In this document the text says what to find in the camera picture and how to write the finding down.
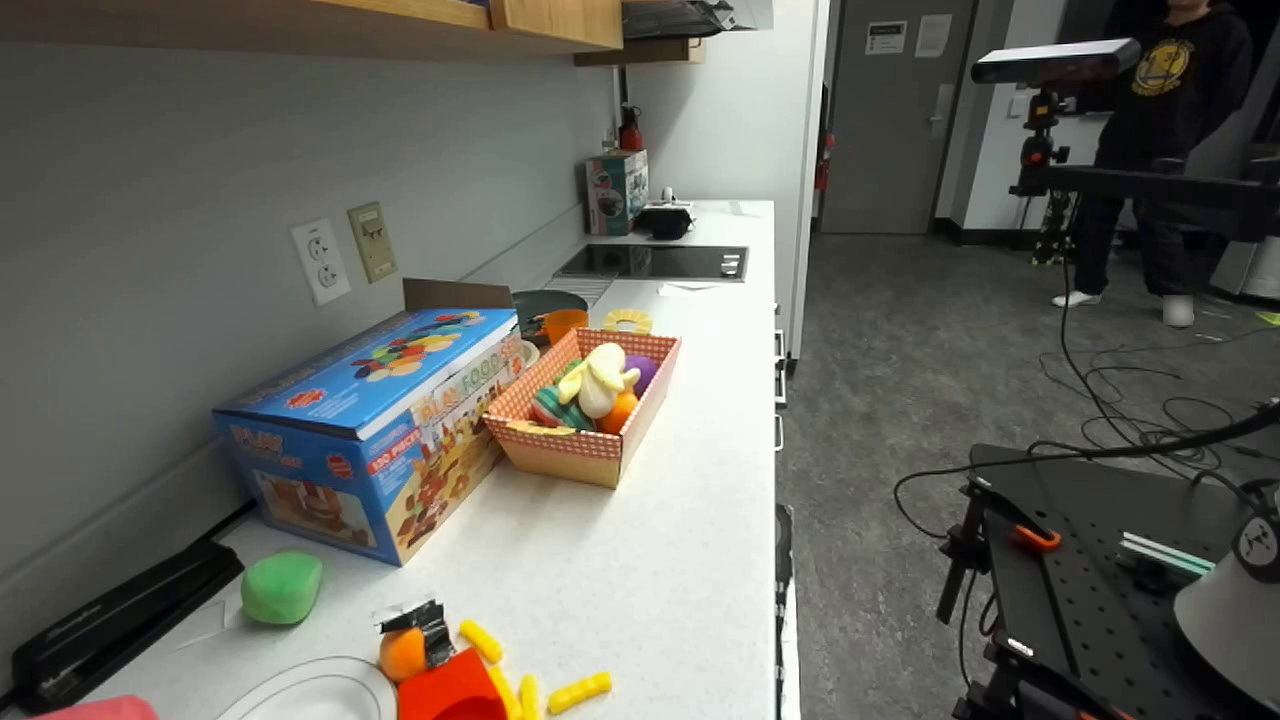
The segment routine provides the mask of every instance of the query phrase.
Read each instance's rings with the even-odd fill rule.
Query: cardboard box
[[[482,303],[503,296],[407,281],[402,315],[215,409],[258,512],[402,562],[501,461],[482,413],[519,374],[519,322]]]
[[[580,432],[580,434],[541,434],[519,432],[519,420],[527,420],[530,396],[564,374],[568,363],[583,360],[594,344],[620,344],[629,357],[655,360],[655,374],[649,381],[634,413],[629,415],[620,434],[606,432]],[[625,469],[631,463],[649,425],[655,420],[668,374],[677,367],[680,341],[677,337],[634,337],[634,331],[601,331],[601,326],[577,326],[555,347],[544,351],[501,398],[486,409],[486,432],[501,441],[506,461],[527,470],[544,474],[568,474],[583,483],[614,489],[625,480]]]
[[[587,237],[629,237],[649,205],[649,153],[603,153],[583,161]]]

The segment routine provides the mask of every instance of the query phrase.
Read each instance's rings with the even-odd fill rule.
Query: black pants
[[[1123,172],[1158,172],[1177,175],[1179,161],[1141,161],[1123,156],[1116,138],[1103,132],[1096,168],[1123,168]],[[1108,258],[1116,241],[1123,196],[1081,196],[1076,218],[1070,218],[1070,242],[1076,242],[1076,293],[1103,293],[1108,287]],[[1153,296],[1188,296],[1188,248],[1177,218],[1153,205],[1133,198],[1135,237],[1143,252],[1143,281]]]

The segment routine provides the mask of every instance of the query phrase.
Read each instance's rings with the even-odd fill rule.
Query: doorway
[[[918,237],[951,137],[974,0],[841,2],[818,233]]]

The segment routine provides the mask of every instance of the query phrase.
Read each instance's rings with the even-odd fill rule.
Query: cooktop
[[[726,242],[587,242],[558,276],[745,281],[749,248]]]

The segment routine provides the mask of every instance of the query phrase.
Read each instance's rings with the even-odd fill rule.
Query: person
[[[1168,0],[1168,10],[1141,38],[1141,65],[1113,85],[1081,91],[1081,103],[1116,103],[1096,146],[1096,168],[1179,172],[1190,146],[1213,137],[1247,95],[1253,38],[1228,2]],[[1119,196],[1081,196],[1067,227],[1076,242],[1076,287],[1051,303],[1098,303],[1119,218]],[[1188,256],[1170,217],[1133,205],[1143,285],[1158,296],[1162,321],[1194,322],[1188,303]]]

